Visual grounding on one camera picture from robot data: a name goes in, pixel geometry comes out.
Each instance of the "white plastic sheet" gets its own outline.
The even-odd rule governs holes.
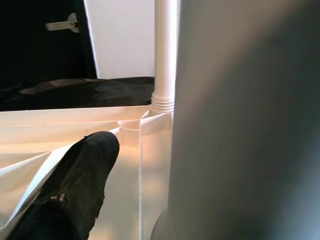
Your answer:
[[[157,114],[150,106],[1,112],[2,234],[72,144],[110,131],[120,142],[120,152],[89,239],[149,239],[167,205],[172,126],[172,113]]]

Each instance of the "white tube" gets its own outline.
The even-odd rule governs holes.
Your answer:
[[[155,81],[152,109],[159,113],[170,113],[175,108],[177,13],[177,0],[155,0]]]

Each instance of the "white cylinder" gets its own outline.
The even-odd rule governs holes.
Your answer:
[[[152,109],[170,113],[175,108],[177,64],[177,0],[155,0],[155,81]]]

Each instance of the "white pipe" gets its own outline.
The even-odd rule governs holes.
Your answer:
[[[155,0],[155,81],[152,109],[159,113],[170,113],[175,108],[177,13],[177,0]]]

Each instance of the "gray cylinder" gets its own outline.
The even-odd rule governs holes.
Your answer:
[[[319,240],[320,1],[183,0],[175,95],[153,239]]]

